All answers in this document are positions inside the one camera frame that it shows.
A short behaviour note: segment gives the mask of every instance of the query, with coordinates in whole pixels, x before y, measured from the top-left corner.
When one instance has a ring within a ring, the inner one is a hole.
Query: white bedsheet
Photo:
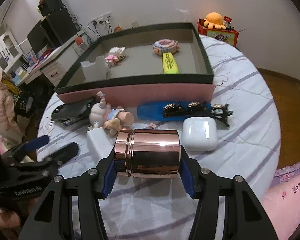
[[[229,129],[218,123],[219,140],[215,151],[188,154],[218,176],[242,175],[260,199],[272,181],[280,152],[280,123],[273,97],[258,70],[241,52],[213,38],[203,35],[200,38],[215,73],[215,84],[224,81],[216,87],[212,103],[228,103],[234,115],[228,119]],[[95,163],[87,149],[88,121],[67,128],[51,121],[52,111],[61,104],[54,94],[38,132],[38,136],[50,135],[50,143],[37,150],[37,156],[41,160],[72,141],[78,143],[79,157],[59,171],[69,178],[95,167]],[[132,128],[144,128],[149,123],[136,119]],[[181,135],[182,123],[166,122],[159,129],[176,129]],[[109,239],[188,239],[197,207],[197,201],[184,191],[180,177],[117,177],[112,193],[99,203]],[[74,213],[78,215],[76,199],[73,204]],[[79,231],[78,220],[74,220],[74,229]],[[223,220],[224,199],[220,198],[215,239],[222,239]]]

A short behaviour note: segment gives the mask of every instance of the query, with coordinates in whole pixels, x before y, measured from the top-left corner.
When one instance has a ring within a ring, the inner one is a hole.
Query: orange octopus plush
[[[226,26],[223,25],[223,18],[220,14],[216,12],[208,13],[207,18],[204,19],[204,24],[205,27],[208,29],[213,29],[216,28],[218,30],[226,29]]]

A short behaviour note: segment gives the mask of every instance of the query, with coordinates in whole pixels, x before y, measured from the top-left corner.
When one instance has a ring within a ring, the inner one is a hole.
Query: rose gold canister
[[[121,130],[114,147],[118,175],[135,178],[174,178],[180,163],[176,130]]]

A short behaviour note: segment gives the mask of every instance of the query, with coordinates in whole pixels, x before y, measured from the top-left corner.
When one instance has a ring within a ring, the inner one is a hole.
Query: yellow highlighter
[[[177,63],[171,52],[162,54],[162,64],[164,74],[180,74]]]

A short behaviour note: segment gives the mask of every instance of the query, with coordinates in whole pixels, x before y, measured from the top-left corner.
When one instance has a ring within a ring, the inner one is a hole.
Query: power outlet
[[[109,20],[112,19],[112,12],[107,12],[105,14],[99,15],[98,17],[94,18],[91,20],[91,22],[96,21],[97,25],[98,24],[104,24],[104,21],[107,21],[109,17]]]

